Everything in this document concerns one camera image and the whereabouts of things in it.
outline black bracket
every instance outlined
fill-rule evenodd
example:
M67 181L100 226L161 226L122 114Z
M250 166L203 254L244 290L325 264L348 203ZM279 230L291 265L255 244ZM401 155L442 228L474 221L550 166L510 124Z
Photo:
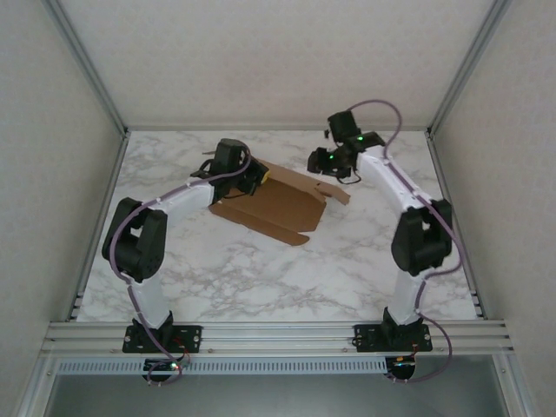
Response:
M431 352L433 343L428 326L417 320L406 326L396 324L384 309L380 324L357 324L354 326L352 344L362 352Z
M172 314L158 329L150 329L162 346L172 354L198 354L202 341L202 326L182 326L172 323ZM123 339L125 354L156 354L160 350L147 335L144 327L135 319L128 326Z

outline white marble tabletop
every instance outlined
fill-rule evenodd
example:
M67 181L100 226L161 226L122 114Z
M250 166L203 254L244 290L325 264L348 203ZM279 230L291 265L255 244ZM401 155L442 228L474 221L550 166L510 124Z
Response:
M202 152L214 150L223 137L242 140L255 157L303 174L309 153L331 145L319 131L134 132L102 241L123 197L144 201L180 185L209 158ZM440 197L422 132L402 132L391 155L424 190ZM331 177L319 179L337 183ZM160 274L175 320L379 320L394 291L390 242L396 219L373 184L342 187L352 196L350 203L328 199L319 227L299 247L208 210L171 229ZM456 256L445 265L455 264ZM476 318L463 272L431 280L423 310L437 319ZM77 320L130 321L132 313L124 284L99 249Z

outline purple cable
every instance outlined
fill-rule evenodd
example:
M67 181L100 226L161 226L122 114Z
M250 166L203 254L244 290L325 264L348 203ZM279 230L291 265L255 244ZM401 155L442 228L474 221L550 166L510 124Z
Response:
M444 336L444 338L446 339L446 342L447 342L447 345L448 345L448 357L447 357L446 362L444 363L444 365L442 365L442 367L440 367L440 369L432 372L431 374L421 376L419 378L415 378L415 379L412 379L412 380L404 380L405 383L423 382L423 381L430 380L431 378L434 378L435 376L437 376L439 374L442 374L450 366L450 363L452 362L452 357L453 357L453 347L452 347L452 341L450 340L450 336L448 335L446 330L437 321L425 316L420 311L420 300L423 296L423 293L425 292L425 286L427 285L427 281L430 278L432 278L434 276L441 276L441 275L451 274L452 272L455 272L455 271L457 271L458 269L461 268L461 265L463 264L464 251L463 251L463 247L461 246L460 240L457 238L457 236L455 235L453 230L450 228L450 226L448 226L446 221L442 218L440 213L438 211L436 211L436 209L427 200L425 200L421 195L419 195L417 193L417 190L414 187L412 187L412 185L406 180L406 178L401 174L401 172L398 171L398 169L394 166L394 164L390 160L390 157L388 156L388 148L390 147L390 145L392 144L394 139L397 137L397 135L401 131L402 118L401 118L401 113L398 110L398 108L387 100L373 99L373 100L365 100L365 101L359 102L357 104L354 104L353 106L351 106L347 110L353 110L353 109L355 109L357 107L360 107L364 104L373 104L373 103L384 104L384 105L388 106L390 109L392 109L394 111L394 113L396 114L396 117L398 118L398 126L396 127L396 130L394 131L394 134L386 142L386 145L384 146L384 149L382 150L382 157L384 158L387 166L390 168L392 173L401 181L401 183L406 187L406 189L410 193L412 193L415 196L415 198L417 198L417 200L421 204L423 204L425 207L427 207L428 211L434 216L434 218L446 230L446 232L448 233L448 235L452 239L455 247L458 249L458 255L460 256L460 259L458 260L458 263L454 267L449 268L449 269L445 269L445 270L442 270L442 271L433 271L430 274L426 275L425 278L423 278L423 282L421 283L421 285L419 287L419 291L417 292L417 297L415 298L415 313L417 313L417 315L419 317L421 317L422 319L431 322L435 327L437 327L440 330L440 332L442 333L442 335ZM388 378L392 379L394 382L397 381L396 378L394 378L392 375L390 375Z
M200 180L193 181L190 184L185 183L185 184L183 184L179 187L176 187L175 189L170 190L168 193L166 193L164 195L161 195L160 197L158 197L154 200L144 202L141 206L139 206L138 208L133 210L131 213L129 213L129 215L125 219L123 219L123 222L121 222L120 225L116 228L116 232L114 232L114 236L112 237L112 242L110 242L110 246L109 246L110 267L112 268L112 271L114 271L114 274L116 274L116 276L118 278L123 280L128 285L128 294L129 294L129 298L131 299L131 304L133 304L133 308L135 309L135 311L137 313L137 318L139 319L139 322L141 322L142 326L144 327L145 332L147 333L147 336L152 340L152 342L155 344L155 346L158 348L158 350L160 350L163 354L165 354L168 357L168 359L166 359L166 360L158 361L157 363L155 363L149 369L149 373L147 374L147 382L149 383L149 385L152 382L152 380L151 380L152 373L157 367L159 367L163 363L167 363L167 362L175 362L177 364L177 359L168 350L166 350L163 345L161 345L161 343L155 338L155 336L150 331L149 324L147 323L147 321L143 317L141 308L139 307L139 303L138 303L135 295L133 294L133 290L131 288L132 279L130 277L122 274L122 272L120 272L120 270L118 269L118 267L116 265L116 244L117 244L118 240L120 239L120 236L122 235L123 230L128 226L129 222L131 222L131 220L133 220L137 215L139 215L139 213L141 213L145 209L148 209L150 206L152 206L154 204L157 204L158 202L163 202L163 201L167 200L168 198L170 198L172 195L175 195L175 194L183 191L184 189L190 189L190 188L193 188L197 185L203 184L205 182L210 182L210 181L213 181L213 180L219 180L219 179L222 179L222 178L229 178L231 176L236 176L236 175L239 175L239 174L245 172L245 170L248 168L249 164L251 163L251 159L252 159L251 158L251 151L249 150L247 145L245 145L245 153L246 153L246 156L247 156L246 161L245 161L245 163L243 163L242 167L239 168L237 171L230 172L230 173L227 173L227 174L214 175L214 176L211 176L209 178L202 178ZM179 365L179 364L177 364L177 365L178 365L178 368L177 368L178 375L175 378L171 378L171 379L166 380L165 382L158 382L159 387L161 387L162 385L169 385L169 384L171 384L173 382L176 382L177 380L180 379L180 377L182 376L182 366Z

